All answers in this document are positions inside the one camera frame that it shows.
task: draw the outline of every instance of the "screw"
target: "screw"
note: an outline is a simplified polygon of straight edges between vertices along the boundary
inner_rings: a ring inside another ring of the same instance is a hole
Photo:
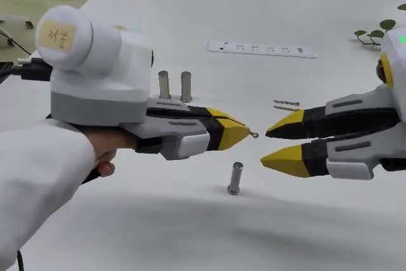
[[[31,58],[19,58],[17,60],[17,62],[21,65],[25,64],[25,63],[31,63]]]
[[[183,71],[181,74],[182,94],[180,101],[190,103],[192,101],[192,74],[189,71]]]
[[[169,74],[167,71],[162,70],[158,72],[159,80],[159,98],[165,100],[170,100],[171,95],[169,94]]]
[[[242,168],[243,168],[243,165],[241,162],[234,162],[230,184],[227,186],[227,192],[230,195],[235,196],[235,195],[238,195],[240,192],[240,180],[241,180]]]
[[[293,111],[296,112],[299,109],[294,109],[294,108],[288,108],[288,107],[281,107],[281,106],[274,106],[276,109],[282,109],[282,110],[288,110],[288,111]]]
[[[282,100],[273,100],[273,101],[278,104],[288,104],[288,105],[293,105],[293,106],[300,106],[299,102],[290,102],[290,101],[282,101]]]

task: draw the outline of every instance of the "small metal part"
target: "small metal part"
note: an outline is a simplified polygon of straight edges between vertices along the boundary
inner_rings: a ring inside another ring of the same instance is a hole
[[[250,134],[254,139],[257,139],[257,137],[259,137],[259,133],[253,133],[252,131],[250,131],[249,134]]]
[[[230,184],[227,186],[227,192],[230,195],[235,196],[235,195],[238,195],[240,192],[240,180],[241,180],[242,168],[243,168],[243,165],[241,162],[234,162]]]
[[[274,106],[276,109],[282,109],[282,110],[288,110],[288,111],[293,111],[296,112],[299,109],[295,109],[295,108],[289,108],[289,107],[281,107],[281,106]]]
[[[290,102],[290,101],[282,101],[282,100],[273,100],[275,103],[278,104],[287,104],[287,105],[293,105],[293,106],[300,106],[299,102]]]
[[[25,63],[31,63],[31,58],[19,58],[17,60],[17,62],[21,65],[25,64]]]
[[[181,74],[182,94],[180,101],[190,103],[192,101],[192,74],[189,71],[183,71]]]
[[[169,93],[169,73],[165,70],[158,72],[159,80],[159,98],[170,100],[171,95]]]

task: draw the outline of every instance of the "white tabletop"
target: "white tabletop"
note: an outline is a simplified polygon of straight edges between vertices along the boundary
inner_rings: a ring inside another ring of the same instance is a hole
[[[101,22],[139,28],[168,70],[171,93],[192,72],[194,105],[221,109],[262,135],[287,113],[374,89],[378,51],[353,39],[379,21],[406,22],[405,0],[89,0]],[[210,53],[210,40],[302,45],[318,59]],[[0,129],[49,112],[49,85],[16,77],[0,86]],[[23,248],[27,271],[404,270],[406,173],[369,182],[301,179],[259,159],[295,142],[261,136],[185,161],[119,152],[116,174],[83,186]],[[226,192],[244,163],[241,192]]]

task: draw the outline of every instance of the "white sleeve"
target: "white sleeve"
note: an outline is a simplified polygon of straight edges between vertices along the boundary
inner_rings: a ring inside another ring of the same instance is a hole
[[[89,140],[52,119],[0,133],[0,271],[57,209],[68,202],[95,165]]]

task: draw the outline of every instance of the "sticker label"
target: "sticker label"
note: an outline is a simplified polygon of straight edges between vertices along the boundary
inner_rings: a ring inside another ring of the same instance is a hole
[[[45,20],[39,29],[39,45],[45,48],[69,52],[75,38],[76,27]]]

